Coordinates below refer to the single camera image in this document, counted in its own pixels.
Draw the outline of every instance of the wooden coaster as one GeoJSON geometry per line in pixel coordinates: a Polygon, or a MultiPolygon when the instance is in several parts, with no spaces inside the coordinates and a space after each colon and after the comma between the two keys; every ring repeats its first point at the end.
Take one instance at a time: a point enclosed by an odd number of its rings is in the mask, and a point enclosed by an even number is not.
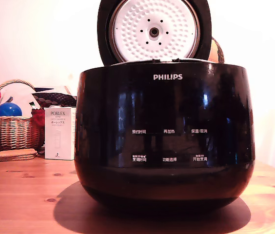
{"type": "Polygon", "coordinates": [[[34,149],[8,150],[0,152],[0,162],[34,159],[38,153],[34,149]]]}

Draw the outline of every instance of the product box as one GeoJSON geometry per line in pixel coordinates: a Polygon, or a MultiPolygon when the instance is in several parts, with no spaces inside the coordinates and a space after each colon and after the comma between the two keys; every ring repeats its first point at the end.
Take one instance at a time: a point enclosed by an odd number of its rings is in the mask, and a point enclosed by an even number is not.
{"type": "Polygon", "coordinates": [[[76,108],[45,108],[45,159],[74,160],[76,108]]]}

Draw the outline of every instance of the white inner lid plate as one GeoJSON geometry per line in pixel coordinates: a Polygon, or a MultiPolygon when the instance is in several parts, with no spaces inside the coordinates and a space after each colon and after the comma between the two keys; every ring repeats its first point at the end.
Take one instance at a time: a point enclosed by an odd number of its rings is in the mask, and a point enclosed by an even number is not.
{"type": "Polygon", "coordinates": [[[199,44],[199,22],[182,0],[125,0],[112,17],[111,46],[118,60],[191,58],[199,44]],[[151,29],[159,35],[151,36],[151,29]]]}

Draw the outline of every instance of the open lid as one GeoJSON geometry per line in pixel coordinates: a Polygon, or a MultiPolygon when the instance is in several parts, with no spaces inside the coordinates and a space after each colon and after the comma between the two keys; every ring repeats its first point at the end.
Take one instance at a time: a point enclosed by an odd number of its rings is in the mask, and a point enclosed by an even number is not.
{"type": "Polygon", "coordinates": [[[104,65],[152,59],[208,59],[207,0],[102,0],[98,45],[104,65]]]}

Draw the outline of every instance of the wooden table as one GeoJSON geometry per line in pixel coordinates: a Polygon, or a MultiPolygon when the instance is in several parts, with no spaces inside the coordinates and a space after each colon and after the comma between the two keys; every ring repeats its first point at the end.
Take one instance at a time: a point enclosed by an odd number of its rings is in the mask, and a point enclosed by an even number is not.
{"type": "Polygon", "coordinates": [[[115,214],[79,183],[73,161],[0,162],[0,234],[275,234],[275,169],[256,162],[252,180],[231,205],[193,217],[115,214]]]}

